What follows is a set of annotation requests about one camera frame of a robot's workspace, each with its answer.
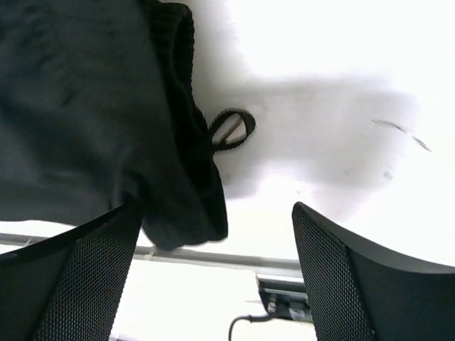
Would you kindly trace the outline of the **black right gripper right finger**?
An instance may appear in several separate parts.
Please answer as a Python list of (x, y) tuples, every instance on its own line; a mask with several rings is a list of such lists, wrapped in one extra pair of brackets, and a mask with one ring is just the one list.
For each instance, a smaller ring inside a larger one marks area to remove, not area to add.
[(318, 340), (454, 340), (454, 267), (388, 249), (301, 202), (291, 218)]

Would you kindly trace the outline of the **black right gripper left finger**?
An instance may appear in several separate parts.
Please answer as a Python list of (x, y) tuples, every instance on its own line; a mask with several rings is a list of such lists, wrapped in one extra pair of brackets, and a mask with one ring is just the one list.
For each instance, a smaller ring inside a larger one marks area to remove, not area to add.
[(108, 340), (141, 228), (123, 205), (1, 255), (2, 340)]

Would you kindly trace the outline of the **black shorts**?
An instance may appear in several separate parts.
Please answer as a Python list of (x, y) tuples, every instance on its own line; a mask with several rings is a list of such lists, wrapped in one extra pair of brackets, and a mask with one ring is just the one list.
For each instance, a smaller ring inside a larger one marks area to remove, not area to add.
[(208, 124), (193, 98), (191, 10), (162, 1), (1, 2), (1, 219), (81, 225), (138, 202), (171, 251), (228, 235)]

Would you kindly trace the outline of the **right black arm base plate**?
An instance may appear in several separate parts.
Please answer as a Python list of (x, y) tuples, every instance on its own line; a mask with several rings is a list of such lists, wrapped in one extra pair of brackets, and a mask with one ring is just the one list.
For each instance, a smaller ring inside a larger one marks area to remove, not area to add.
[(312, 323), (312, 313), (305, 284), (296, 278), (279, 278), (273, 275), (256, 275), (260, 303), (265, 309), (263, 315), (241, 315), (234, 318), (228, 330), (232, 340), (235, 324), (240, 321), (266, 323), (271, 320), (288, 320)]

